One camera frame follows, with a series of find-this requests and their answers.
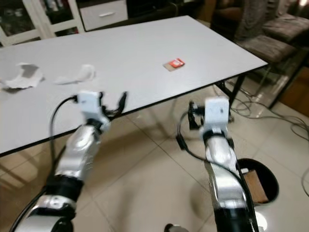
tile floor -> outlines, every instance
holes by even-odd
[[[180,224],[190,232],[216,231],[208,175],[202,163],[182,152],[174,139],[175,125],[188,101],[203,103],[209,96],[214,96],[211,87],[112,123],[111,131],[102,136],[94,169],[78,201],[73,221],[76,232],[162,232],[167,223]],[[309,118],[280,103],[275,110],[300,116],[309,123]],[[254,107],[253,112],[272,115],[261,107]],[[266,231],[307,231],[309,199],[300,179],[309,166],[308,143],[296,137],[288,123],[234,116],[229,130],[238,157],[262,162],[280,185],[278,199],[256,209],[267,221]],[[185,128],[184,134],[188,145],[203,154],[197,133]],[[58,148],[66,139],[57,140]],[[8,231],[39,191],[49,162],[47,144],[0,158],[1,232]]]

black table leg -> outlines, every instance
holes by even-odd
[[[293,72],[293,74],[291,75],[290,79],[286,82],[286,84],[284,85],[284,87],[281,89],[281,91],[277,94],[276,98],[273,100],[273,102],[270,104],[270,106],[268,107],[269,109],[272,109],[275,104],[280,100],[280,98],[282,97],[282,95],[285,93],[285,91],[287,90],[287,88],[291,85],[291,83],[297,78],[298,74],[300,73],[301,69],[304,66],[307,66],[306,63],[309,59],[309,52],[307,52],[306,56],[304,57],[304,59],[302,60],[302,62],[299,64],[299,66],[297,67],[297,69],[295,69],[295,71]]]
[[[239,75],[238,78],[237,78],[237,81],[236,81],[236,83],[234,85],[233,91],[229,95],[229,97],[230,97],[230,100],[229,100],[230,108],[231,108],[231,106],[232,106],[232,104],[233,104],[233,102],[234,102],[234,100],[236,98],[236,95],[238,94],[238,92],[239,92],[239,90],[241,88],[241,85],[242,85],[243,81],[245,80],[245,77],[246,77],[246,74],[243,73],[243,74]]]

white cabinet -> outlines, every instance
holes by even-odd
[[[81,16],[86,30],[121,22],[128,19],[126,2],[118,0],[84,7],[81,8]]]
[[[84,32],[75,0],[0,0],[3,46]]]

trash bin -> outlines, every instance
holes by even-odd
[[[272,171],[264,164],[253,159],[239,159],[238,164],[240,169],[247,168],[249,171],[255,170],[261,182],[264,192],[268,198],[266,203],[256,203],[255,205],[266,205],[274,202],[279,194],[279,184]]]

white paper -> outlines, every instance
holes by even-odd
[[[44,79],[43,73],[35,64],[19,63],[20,71],[13,80],[0,80],[4,88],[29,88],[36,87]]]
[[[77,76],[68,78],[65,76],[60,76],[56,79],[54,84],[56,85],[67,85],[67,84],[76,84],[79,82],[92,81],[95,78],[95,67],[91,64],[82,65],[81,70]]]

